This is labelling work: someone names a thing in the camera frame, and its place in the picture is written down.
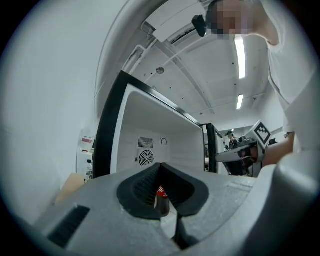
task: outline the cola bottle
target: cola bottle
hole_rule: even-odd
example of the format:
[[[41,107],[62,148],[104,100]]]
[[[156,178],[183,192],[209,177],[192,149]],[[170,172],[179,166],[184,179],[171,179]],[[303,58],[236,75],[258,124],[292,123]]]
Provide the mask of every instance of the cola bottle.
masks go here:
[[[159,187],[156,193],[156,206],[155,208],[160,212],[161,217],[168,216],[170,212],[169,198],[162,186]]]

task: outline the black cap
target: black cap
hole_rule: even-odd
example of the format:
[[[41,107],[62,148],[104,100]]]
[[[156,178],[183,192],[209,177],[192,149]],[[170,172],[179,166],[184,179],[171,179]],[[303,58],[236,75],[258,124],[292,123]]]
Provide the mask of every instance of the black cap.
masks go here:
[[[224,136],[228,136],[228,135],[231,135],[231,134],[233,134],[233,132],[232,131],[228,131]]]

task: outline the red bottle label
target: red bottle label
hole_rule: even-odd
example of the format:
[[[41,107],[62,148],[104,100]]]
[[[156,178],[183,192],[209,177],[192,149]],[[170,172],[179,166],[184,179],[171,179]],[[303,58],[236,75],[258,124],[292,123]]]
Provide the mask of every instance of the red bottle label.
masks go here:
[[[156,193],[157,196],[167,198],[167,194],[162,186],[159,187],[158,192]]]

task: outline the white shirt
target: white shirt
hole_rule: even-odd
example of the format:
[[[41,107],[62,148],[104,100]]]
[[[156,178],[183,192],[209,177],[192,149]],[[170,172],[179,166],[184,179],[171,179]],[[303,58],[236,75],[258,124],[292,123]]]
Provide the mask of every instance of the white shirt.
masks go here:
[[[261,0],[264,10],[274,24],[279,44],[268,44],[269,80],[285,111],[319,72],[319,62],[300,24],[277,0]],[[283,131],[294,132],[284,118]]]

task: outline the person in white shirt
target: person in white shirt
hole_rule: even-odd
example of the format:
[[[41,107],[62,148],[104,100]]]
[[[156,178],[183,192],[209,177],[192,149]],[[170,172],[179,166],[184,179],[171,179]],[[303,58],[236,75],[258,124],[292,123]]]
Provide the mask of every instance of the person in white shirt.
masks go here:
[[[276,0],[214,0],[206,24],[217,35],[256,35],[268,45],[269,81],[285,111],[319,74],[319,60],[293,15]],[[299,147],[295,131],[284,118],[287,138],[265,152],[263,166],[277,164]]]

